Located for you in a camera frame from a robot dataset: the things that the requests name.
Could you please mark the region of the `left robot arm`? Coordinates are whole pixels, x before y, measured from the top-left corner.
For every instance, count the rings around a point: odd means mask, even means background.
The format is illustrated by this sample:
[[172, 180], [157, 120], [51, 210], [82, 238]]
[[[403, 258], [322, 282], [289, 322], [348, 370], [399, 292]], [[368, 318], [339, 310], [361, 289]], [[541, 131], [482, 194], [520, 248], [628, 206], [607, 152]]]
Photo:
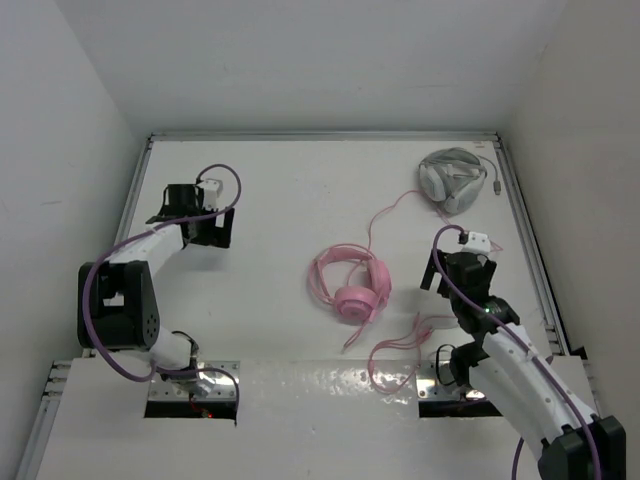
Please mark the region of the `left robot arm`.
[[155, 374], [195, 377], [195, 342], [162, 325], [153, 280], [190, 245], [229, 248], [235, 207], [219, 208], [221, 193], [217, 179], [168, 185], [144, 231], [81, 266], [78, 340], [120, 376], [134, 382]]

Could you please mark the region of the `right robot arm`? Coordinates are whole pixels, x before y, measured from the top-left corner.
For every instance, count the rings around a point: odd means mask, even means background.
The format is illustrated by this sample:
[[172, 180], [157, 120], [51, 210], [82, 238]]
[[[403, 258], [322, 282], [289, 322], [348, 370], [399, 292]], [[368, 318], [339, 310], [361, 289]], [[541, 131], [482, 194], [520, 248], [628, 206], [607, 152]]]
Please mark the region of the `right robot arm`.
[[450, 371], [518, 432], [543, 479], [623, 479], [626, 432], [582, 401], [534, 347], [515, 310], [490, 292], [496, 263], [469, 251], [431, 253], [421, 283], [449, 300], [471, 342], [453, 349]]

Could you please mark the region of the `pink headphones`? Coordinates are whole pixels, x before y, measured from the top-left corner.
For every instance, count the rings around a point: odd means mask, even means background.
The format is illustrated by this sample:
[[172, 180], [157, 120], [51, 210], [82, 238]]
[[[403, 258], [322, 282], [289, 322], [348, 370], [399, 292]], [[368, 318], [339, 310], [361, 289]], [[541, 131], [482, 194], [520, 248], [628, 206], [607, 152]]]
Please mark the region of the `pink headphones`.
[[[324, 269], [334, 263], [363, 264], [368, 275], [367, 285], [344, 286], [330, 293], [324, 279]], [[353, 243], [332, 245], [320, 252], [311, 262], [308, 281], [316, 298], [331, 306], [345, 323], [364, 325], [388, 303], [392, 281], [386, 264], [370, 249]]]

